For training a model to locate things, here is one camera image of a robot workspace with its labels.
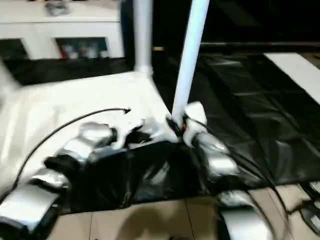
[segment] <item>beige floor tile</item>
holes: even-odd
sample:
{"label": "beige floor tile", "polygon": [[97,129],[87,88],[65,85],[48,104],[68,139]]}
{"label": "beige floor tile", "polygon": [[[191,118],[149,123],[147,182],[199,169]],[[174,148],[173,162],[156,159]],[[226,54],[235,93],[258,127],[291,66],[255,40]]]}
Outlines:
{"label": "beige floor tile", "polygon": [[[269,219],[273,229],[275,231],[276,239],[281,239],[284,235],[284,231],[288,230],[285,224],[284,218],[281,215],[281,208],[278,209],[276,203],[269,193],[269,189],[260,189],[250,191],[254,199],[262,208],[266,217]],[[292,238],[290,232],[287,233],[287,240]]]}
{"label": "beige floor tile", "polygon": [[88,240],[91,212],[61,216],[48,240]]}
{"label": "beige floor tile", "polygon": [[[309,199],[308,195],[297,185],[279,186],[277,187],[286,207],[290,210],[302,200]],[[270,191],[270,195],[278,208],[281,209],[278,199],[275,194]],[[318,240],[309,227],[304,223],[299,212],[296,212],[290,216],[291,233],[294,240]]]}
{"label": "beige floor tile", "polygon": [[195,240],[217,240],[216,212],[212,197],[187,199],[191,226]]}
{"label": "beige floor tile", "polygon": [[320,238],[305,224],[299,212],[291,217],[291,232],[294,240],[319,240]]}
{"label": "beige floor tile", "polygon": [[90,240],[193,239],[184,200],[134,205],[127,209],[94,212]]}

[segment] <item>white cabinet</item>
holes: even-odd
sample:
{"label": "white cabinet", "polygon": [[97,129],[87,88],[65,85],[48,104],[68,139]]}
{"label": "white cabinet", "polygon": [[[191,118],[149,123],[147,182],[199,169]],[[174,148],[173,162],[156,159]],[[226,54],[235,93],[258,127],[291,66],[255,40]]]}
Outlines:
{"label": "white cabinet", "polygon": [[33,24],[38,44],[43,49],[42,57],[61,58],[56,39],[104,38],[111,58],[124,56],[121,26],[119,22],[46,22]]}
{"label": "white cabinet", "polygon": [[0,1],[0,40],[19,39],[32,60],[62,57],[57,39],[104,38],[106,54],[124,56],[117,1],[69,2],[70,14],[51,17],[43,2]]}

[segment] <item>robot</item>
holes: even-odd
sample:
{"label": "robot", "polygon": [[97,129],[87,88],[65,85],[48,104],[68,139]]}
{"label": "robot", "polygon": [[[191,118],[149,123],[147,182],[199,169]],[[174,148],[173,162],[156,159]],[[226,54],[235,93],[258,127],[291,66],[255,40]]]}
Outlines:
{"label": "robot", "polygon": [[[241,179],[236,162],[228,155],[228,148],[208,132],[202,105],[199,102],[187,105],[183,118],[180,142],[196,156],[202,173],[200,177],[210,177],[217,186]],[[2,199],[0,239],[46,239],[61,214],[75,176],[85,166],[98,161],[101,153],[124,154],[127,137],[138,132],[144,124],[145,119],[132,111],[124,115],[117,127],[96,122],[81,125],[77,136],[44,160],[44,168]],[[217,196],[217,205],[219,239],[275,239],[272,227],[246,192],[224,191]]]}

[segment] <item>white pole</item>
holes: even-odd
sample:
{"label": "white pole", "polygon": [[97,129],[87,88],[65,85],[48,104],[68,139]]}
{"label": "white pole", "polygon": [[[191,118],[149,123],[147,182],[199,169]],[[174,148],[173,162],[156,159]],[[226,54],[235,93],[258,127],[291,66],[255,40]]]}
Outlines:
{"label": "white pole", "polygon": [[180,126],[184,108],[188,104],[209,1],[193,0],[191,4],[172,109],[172,118]]}
{"label": "white pole", "polygon": [[151,75],[153,0],[134,0],[133,3],[134,70]]}

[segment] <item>black tarp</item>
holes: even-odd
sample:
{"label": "black tarp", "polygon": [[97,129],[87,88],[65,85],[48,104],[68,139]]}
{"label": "black tarp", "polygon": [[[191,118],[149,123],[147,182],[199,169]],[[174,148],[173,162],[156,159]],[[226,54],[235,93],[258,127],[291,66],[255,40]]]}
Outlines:
{"label": "black tarp", "polygon": [[[153,79],[169,110],[179,63],[178,57],[165,53],[153,56]],[[85,69],[77,67],[84,64],[81,60],[6,64],[24,85],[130,70],[121,59],[96,60]],[[199,177],[198,159],[188,149],[162,142],[90,166],[79,177],[68,208],[72,212],[110,210],[215,195],[229,188],[263,188],[269,185],[263,174],[277,185],[320,180],[320,106],[263,55],[200,55],[189,101],[203,104],[208,126],[241,166],[238,185]]]}

